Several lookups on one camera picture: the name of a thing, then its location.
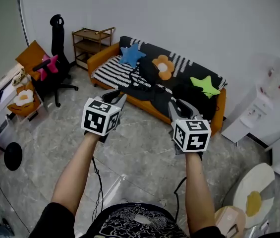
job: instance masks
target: black office chair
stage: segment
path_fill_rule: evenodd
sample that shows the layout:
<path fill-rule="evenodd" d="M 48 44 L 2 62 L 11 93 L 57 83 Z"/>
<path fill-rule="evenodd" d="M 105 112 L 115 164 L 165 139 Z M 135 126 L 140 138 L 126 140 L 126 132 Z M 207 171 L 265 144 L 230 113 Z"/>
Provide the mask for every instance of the black office chair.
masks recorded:
<path fill-rule="evenodd" d="M 54 92 L 55 104 L 57 107 L 60 107 L 58 102 L 58 89 L 60 88 L 73 88 L 75 91 L 78 91 L 78 86 L 62 84 L 66 78 L 70 78 L 69 70 L 70 63 L 68 62 L 64 54 L 64 20 L 60 14 L 54 15 L 50 24 L 52 26 L 53 38 L 52 38 L 52 54 L 53 56 L 58 55 L 56 62 L 56 68 L 58 73 L 51 73 L 47 68 L 47 65 L 51 62 L 50 59 L 42 62 L 41 64 L 35 66 L 33 71 L 37 71 L 40 68 L 43 68 L 47 74 L 47 77 L 44 81 L 35 81 L 32 80 L 35 90 L 43 98 L 47 92 Z"/>

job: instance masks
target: human arm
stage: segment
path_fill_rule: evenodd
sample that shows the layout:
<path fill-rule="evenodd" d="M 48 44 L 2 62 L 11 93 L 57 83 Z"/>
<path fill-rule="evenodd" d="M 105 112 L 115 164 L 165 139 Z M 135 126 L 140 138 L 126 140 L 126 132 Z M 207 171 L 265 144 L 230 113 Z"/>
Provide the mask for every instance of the human arm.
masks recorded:
<path fill-rule="evenodd" d="M 215 226 L 215 208 L 197 153 L 186 153 L 186 212 L 191 234 Z"/>
<path fill-rule="evenodd" d="M 99 137 L 90 132 L 85 135 L 75 155 L 59 177 L 54 189 L 52 203 L 61 204 L 74 216 L 85 190 L 90 163 Z"/>

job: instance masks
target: black shoe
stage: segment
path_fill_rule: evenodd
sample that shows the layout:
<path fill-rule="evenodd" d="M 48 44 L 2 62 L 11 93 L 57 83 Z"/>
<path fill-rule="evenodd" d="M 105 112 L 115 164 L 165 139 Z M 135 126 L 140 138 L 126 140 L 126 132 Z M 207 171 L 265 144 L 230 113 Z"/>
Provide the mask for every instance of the black shoe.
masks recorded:
<path fill-rule="evenodd" d="M 2 219 L 2 222 L 5 226 L 5 228 L 8 229 L 10 231 L 10 233 L 12 234 L 11 236 L 14 236 L 14 232 L 13 232 L 9 222 L 5 218 Z"/>

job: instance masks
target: orange sofa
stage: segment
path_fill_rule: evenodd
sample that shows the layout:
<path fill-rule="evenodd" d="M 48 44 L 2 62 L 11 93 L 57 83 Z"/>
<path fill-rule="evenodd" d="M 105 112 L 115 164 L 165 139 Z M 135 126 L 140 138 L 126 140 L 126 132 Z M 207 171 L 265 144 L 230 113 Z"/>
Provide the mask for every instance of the orange sofa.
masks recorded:
<path fill-rule="evenodd" d="M 92 84 L 99 85 L 105 89 L 112 89 L 112 87 L 105 85 L 104 83 L 92 78 L 92 73 L 95 71 L 99 66 L 104 64 L 108 59 L 113 56 L 119 55 L 119 43 L 113 44 L 112 46 L 100 51 L 99 53 L 95 54 L 91 58 L 87 60 L 88 65 L 88 73 Z M 211 122 L 211 130 L 212 136 L 221 129 L 224 119 L 224 107 L 225 107 L 225 89 L 221 90 L 221 93 L 217 97 L 217 111 L 215 116 Z M 154 115 L 155 117 L 163 120 L 170 124 L 170 119 L 163 114 L 161 114 L 156 108 L 154 108 L 150 101 L 140 101 L 130 95 L 127 96 L 127 101 L 132 103 L 133 105 L 143 109 L 144 111 Z"/>

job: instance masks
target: marble floor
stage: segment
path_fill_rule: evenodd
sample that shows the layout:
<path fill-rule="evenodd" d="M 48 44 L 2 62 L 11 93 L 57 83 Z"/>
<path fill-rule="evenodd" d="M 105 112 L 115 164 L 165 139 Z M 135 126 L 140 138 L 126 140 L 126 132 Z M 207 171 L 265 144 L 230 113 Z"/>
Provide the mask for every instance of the marble floor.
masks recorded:
<path fill-rule="evenodd" d="M 45 99 L 48 116 L 35 129 L 16 123 L 16 135 L 23 149 L 21 167 L 11 172 L 0 157 L 0 219 L 9 220 L 16 237 L 29 236 L 49 203 L 59 175 L 83 139 L 80 128 L 83 106 L 88 97 L 101 91 L 91 85 L 86 71 L 75 67 L 71 75 L 72 84 L 79 86 L 79 91 L 61 90 L 60 108 L 55 107 L 53 96 L 49 96 Z M 109 134 L 105 144 L 98 143 L 95 152 L 103 183 L 104 207 L 121 199 L 133 202 L 166 199 L 166 209 L 175 215 L 173 192 L 185 177 L 185 159 L 174 158 L 174 147 L 168 134 L 170 126 L 129 103 L 122 112 L 121 124 Z M 221 207 L 226 193 L 241 174 L 267 161 L 263 148 L 251 139 L 245 137 L 236 146 L 216 134 L 203 157 L 215 208 Z M 99 188 L 98 177 L 91 165 L 76 216 L 76 237 L 84 234 L 92 222 Z M 178 224 L 187 231 L 185 183 L 178 194 Z M 270 221 L 269 233 L 280 231 L 279 176 L 276 176 L 275 203 L 267 219 Z"/>

